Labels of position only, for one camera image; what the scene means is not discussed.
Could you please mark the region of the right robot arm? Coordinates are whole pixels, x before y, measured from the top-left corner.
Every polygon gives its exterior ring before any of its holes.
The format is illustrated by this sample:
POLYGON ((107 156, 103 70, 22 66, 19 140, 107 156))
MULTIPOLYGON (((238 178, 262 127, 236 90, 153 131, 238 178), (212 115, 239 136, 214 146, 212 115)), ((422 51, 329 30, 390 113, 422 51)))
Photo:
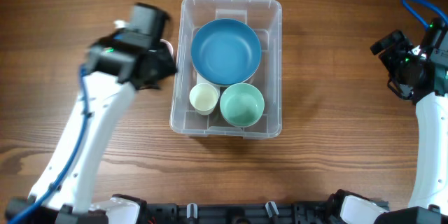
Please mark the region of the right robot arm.
POLYGON ((328 198, 327 223, 447 222, 447 20, 435 17, 415 46, 400 30, 371 48, 388 71, 388 88, 416 109, 416 178, 405 209, 387 211, 371 199, 338 190, 328 198))

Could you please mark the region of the cream plastic cup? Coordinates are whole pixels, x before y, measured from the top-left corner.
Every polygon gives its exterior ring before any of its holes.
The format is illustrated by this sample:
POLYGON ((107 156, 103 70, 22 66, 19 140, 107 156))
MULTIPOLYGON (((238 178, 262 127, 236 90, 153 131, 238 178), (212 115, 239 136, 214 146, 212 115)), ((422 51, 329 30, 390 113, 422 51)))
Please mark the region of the cream plastic cup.
POLYGON ((207 116, 215 109, 218 99, 218 90, 211 84, 200 83, 192 88, 189 94, 189 101, 193 108, 200 115, 207 116))

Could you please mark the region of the mint green bowl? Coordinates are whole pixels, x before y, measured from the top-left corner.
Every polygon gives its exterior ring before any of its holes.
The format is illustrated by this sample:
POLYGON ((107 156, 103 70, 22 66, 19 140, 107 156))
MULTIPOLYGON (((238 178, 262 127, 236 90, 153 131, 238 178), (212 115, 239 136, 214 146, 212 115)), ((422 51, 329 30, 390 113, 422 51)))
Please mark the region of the mint green bowl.
POLYGON ((265 110, 265 99, 259 89, 248 83, 228 87, 220 97, 222 117, 235 127, 256 124, 265 110))

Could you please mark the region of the cream large bowl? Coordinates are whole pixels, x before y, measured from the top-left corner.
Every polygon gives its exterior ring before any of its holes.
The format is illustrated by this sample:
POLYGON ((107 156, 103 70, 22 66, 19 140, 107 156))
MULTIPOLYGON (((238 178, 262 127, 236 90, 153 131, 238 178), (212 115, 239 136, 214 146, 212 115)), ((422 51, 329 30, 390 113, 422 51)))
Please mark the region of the cream large bowl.
MULTIPOLYGON (((244 80, 244 83, 252 84, 254 77, 255 77, 255 75, 252 75, 251 77, 249 77, 246 80, 244 80)), ((213 85, 213 86, 219 87, 219 88, 220 87, 224 87, 224 88, 229 87, 229 85, 221 85, 221 84, 213 83, 213 82, 207 80, 206 78, 204 78, 203 76, 201 76, 199 73, 197 73, 197 75, 196 75, 196 84, 200 84, 200 83, 208 83, 210 85, 213 85)))

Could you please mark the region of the clear plastic storage container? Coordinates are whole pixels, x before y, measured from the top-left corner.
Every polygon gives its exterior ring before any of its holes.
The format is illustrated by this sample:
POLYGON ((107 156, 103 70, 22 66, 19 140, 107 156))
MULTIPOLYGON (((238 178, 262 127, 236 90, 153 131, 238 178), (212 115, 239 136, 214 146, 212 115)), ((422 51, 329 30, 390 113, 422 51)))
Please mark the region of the clear plastic storage container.
POLYGON ((225 135, 245 139, 269 139, 282 130, 281 63, 282 8, 275 0, 183 0, 179 25, 174 91, 170 127, 179 134, 194 137, 225 135), (222 117, 219 108, 200 115, 189 101, 191 89, 203 82, 191 60, 191 44, 206 23, 230 18, 247 24, 257 34, 262 59, 248 83, 261 91, 265 109, 261 119, 250 127, 234 127, 222 117))

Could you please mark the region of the dark blue bowl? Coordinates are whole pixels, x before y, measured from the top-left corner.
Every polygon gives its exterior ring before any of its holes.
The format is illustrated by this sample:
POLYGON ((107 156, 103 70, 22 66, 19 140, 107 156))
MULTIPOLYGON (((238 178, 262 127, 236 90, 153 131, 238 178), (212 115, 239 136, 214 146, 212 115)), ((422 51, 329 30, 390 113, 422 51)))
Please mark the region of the dark blue bowl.
POLYGON ((214 20, 200 28, 190 54, 197 73, 208 81, 229 86, 251 77, 262 60, 256 33, 233 19, 214 20))

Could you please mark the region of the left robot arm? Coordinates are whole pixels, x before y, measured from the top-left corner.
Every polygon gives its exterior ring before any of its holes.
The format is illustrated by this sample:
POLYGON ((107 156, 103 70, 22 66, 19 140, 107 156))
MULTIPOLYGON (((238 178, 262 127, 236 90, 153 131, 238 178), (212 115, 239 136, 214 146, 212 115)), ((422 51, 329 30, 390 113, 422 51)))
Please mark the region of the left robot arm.
POLYGON ((26 198, 11 199, 9 223, 145 223, 146 202, 116 194, 93 202, 95 180, 117 122, 136 93, 173 76, 172 46, 163 38, 169 14, 134 5, 129 22, 87 49, 73 110, 47 167, 26 198))

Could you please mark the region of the pink plastic cup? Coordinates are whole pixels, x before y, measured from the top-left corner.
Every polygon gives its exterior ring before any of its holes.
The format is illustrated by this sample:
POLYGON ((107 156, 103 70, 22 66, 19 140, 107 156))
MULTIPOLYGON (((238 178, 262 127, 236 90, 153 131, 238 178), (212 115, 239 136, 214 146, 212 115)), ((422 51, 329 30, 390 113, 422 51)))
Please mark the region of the pink plastic cup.
POLYGON ((165 39, 161 39, 160 42, 164 43, 166 45, 170 55, 172 57, 174 57, 174 48, 173 48, 172 44, 170 42, 168 42, 167 40, 165 40, 165 39))

